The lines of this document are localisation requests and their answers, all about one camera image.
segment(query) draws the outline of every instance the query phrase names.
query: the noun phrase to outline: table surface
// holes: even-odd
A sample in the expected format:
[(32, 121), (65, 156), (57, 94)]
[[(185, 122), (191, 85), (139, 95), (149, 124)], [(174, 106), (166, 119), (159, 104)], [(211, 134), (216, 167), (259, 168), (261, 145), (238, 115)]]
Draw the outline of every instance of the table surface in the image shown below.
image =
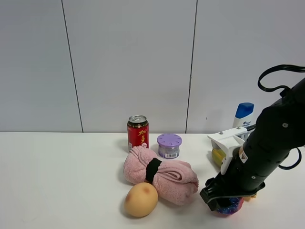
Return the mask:
[[(154, 151), (157, 136), (149, 136)], [(211, 143), (206, 135), (180, 136), (178, 159), (192, 165), (201, 190), (218, 172), (211, 163)], [(190, 205), (177, 207), (160, 199), (150, 215), (133, 219), (122, 207), (132, 187), (123, 176), (127, 155), (126, 134), (0, 133), (0, 228), (304, 227), (304, 162), (290, 171), (276, 169), (257, 198), (232, 216), (210, 212), (198, 192)], [(296, 159), (293, 152), (283, 165)]]

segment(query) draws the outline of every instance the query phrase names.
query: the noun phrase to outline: rolled towel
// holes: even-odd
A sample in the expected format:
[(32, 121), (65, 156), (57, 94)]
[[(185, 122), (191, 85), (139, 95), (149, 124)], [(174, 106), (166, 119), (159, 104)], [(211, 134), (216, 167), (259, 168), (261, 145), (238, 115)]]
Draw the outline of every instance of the rolled towel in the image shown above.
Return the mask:
[(189, 163), (183, 161), (160, 161), (144, 143), (135, 146), (124, 163), (126, 180), (133, 184), (148, 181), (160, 197), (176, 204), (191, 202), (198, 191), (198, 178)]

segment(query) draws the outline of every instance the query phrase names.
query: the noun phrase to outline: barcode label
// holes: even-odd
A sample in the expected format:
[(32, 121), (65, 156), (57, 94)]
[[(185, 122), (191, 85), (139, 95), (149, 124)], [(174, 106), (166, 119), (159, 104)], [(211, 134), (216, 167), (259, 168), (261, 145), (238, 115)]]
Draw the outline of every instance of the barcode label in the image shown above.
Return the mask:
[(131, 151), (131, 149), (132, 149), (132, 144), (129, 142), (128, 143), (128, 150)]
[(177, 154), (165, 154), (165, 158), (174, 158), (177, 157)]

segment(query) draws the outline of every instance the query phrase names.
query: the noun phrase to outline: fake egg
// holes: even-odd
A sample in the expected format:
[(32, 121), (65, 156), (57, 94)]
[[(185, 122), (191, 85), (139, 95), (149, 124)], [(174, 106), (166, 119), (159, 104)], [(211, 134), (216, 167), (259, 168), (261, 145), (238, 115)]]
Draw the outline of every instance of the fake egg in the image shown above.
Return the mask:
[(128, 214), (143, 217), (150, 214), (158, 203), (158, 192), (149, 183), (133, 186), (126, 196), (124, 208)]

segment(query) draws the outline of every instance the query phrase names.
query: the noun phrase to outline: red soda can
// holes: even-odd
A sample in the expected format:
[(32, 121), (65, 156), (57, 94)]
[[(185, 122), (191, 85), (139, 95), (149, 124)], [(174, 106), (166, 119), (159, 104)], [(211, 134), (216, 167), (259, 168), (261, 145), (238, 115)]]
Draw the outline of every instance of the red soda can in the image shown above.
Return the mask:
[(148, 148), (148, 121), (144, 115), (133, 115), (127, 123), (128, 150), (134, 146), (147, 144)]

